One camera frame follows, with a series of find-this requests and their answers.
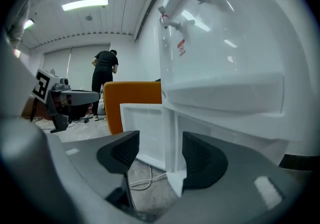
black pants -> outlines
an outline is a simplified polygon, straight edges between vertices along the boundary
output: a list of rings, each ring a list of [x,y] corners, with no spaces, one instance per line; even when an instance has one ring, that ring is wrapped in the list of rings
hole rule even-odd
[[[100,93],[101,86],[106,82],[113,81],[111,70],[94,71],[92,76],[92,91]],[[98,114],[99,101],[93,103],[92,112]]]

black t-shirt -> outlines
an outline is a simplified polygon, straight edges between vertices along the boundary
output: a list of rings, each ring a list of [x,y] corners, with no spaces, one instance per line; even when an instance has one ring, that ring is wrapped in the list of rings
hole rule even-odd
[[[117,57],[109,51],[102,51],[95,58],[98,59],[95,71],[111,70],[114,65],[119,65]]]

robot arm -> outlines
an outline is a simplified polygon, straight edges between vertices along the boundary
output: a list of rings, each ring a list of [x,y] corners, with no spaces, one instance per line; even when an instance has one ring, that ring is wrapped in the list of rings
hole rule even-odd
[[[73,120],[85,116],[91,103],[99,101],[97,92],[71,90],[67,78],[60,78],[42,69],[38,70],[36,78],[37,84],[32,95],[45,104],[52,117],[56,129],[51,133],[66,130]],[[56,106],[54,99],[62,99],[61,105]]]

ceiling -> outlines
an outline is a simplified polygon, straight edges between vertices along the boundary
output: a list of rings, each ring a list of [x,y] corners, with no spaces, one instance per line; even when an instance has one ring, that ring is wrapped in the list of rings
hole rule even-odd
[[[29,18],[19,50],[25,53],[55,51],[70,45],[107,44],[114,38],[135,40],[152,0],[109,0],[107,6],[63,11],[77,0],[31,0]]]

floor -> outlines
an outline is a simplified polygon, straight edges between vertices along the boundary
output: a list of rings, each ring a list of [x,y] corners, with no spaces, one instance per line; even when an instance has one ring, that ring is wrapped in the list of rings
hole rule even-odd
[[[50,133],[50,129],[54,128],[52,121],[39,120],[35,123],[45,133]],[[99,121],[89,119],[88,123],[71,123],[67,130],[55,133],[62,142],[81,141],[94,139],[102,136],[110,135],[107,122],[104,116],[100,116]],[[156,177],[164,171],[152,167],[152,177]],[[149,179],[149,166],[140,160],[135,160],[128,172],[129,183]],[[145,188],[147,184],[135,187],[135,189]],[[175,203],[178,199],[173,189],[168,183],[166,176],[163,175],[152,182],[151,186],[143,191],[131,190],[134,205],[138,211],[162,215]]]

